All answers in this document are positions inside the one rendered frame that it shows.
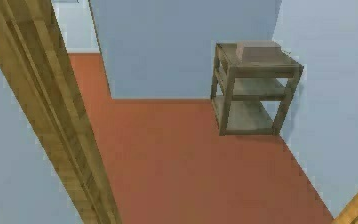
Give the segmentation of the grey-brown wooden shelf table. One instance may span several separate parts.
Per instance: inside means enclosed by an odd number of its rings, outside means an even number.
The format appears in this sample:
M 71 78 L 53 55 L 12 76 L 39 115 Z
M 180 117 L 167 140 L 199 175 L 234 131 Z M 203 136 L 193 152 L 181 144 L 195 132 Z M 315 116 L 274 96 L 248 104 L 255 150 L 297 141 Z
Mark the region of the grey-brown wooden shelf table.
M 218 43 L 210 100 L 219 134 L 278 135 L 303 69 L 274 41 Z

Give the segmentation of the light wooden room door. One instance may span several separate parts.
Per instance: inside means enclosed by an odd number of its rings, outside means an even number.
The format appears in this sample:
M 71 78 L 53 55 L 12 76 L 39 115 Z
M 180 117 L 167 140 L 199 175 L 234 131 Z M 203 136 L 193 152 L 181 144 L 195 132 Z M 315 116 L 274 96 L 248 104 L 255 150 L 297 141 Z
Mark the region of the light wooden room door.
M 0 0 L 0 69 L 84 224 L 122 224 L 50 0 Z

